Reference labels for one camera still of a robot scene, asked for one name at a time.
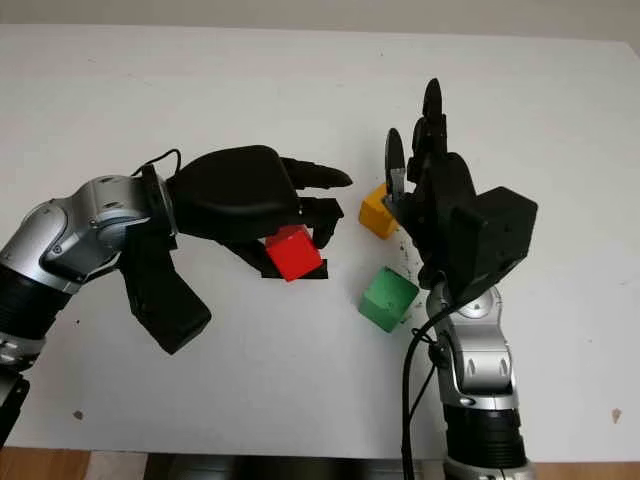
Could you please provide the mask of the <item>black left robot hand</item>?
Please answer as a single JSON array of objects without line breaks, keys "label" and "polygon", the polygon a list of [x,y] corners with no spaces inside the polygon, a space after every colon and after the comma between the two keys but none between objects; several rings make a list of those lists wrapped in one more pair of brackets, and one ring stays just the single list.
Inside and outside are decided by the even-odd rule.
[{"label": "black left robot hand", "polygon": [[298,245],[324,248],[344,213],[334,198],[301,197],[298,192],[351,184],[339,169],[283,157],[264,145],[205,154],[167,181],[180,233],[213,240],[262,277],[287,281],[310,253],[286,247],[276,260],[266,239],[286,227],[304,226],[312,235]]}]

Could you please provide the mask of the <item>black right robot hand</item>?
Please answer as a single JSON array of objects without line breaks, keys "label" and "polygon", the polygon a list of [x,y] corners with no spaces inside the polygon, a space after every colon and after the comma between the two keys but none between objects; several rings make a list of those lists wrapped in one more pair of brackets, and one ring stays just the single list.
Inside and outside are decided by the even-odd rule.
[{"label": "black right robot hand", "polygon": [[412,155],[406,158],[399,132],[388,131],[383,204],[410,236],[422,260],[418,283],[429,289],[448,277],[451,210],[475,196],[466,163],[448,150],[446,115],[436,78],[426,86],[411,149]]}]

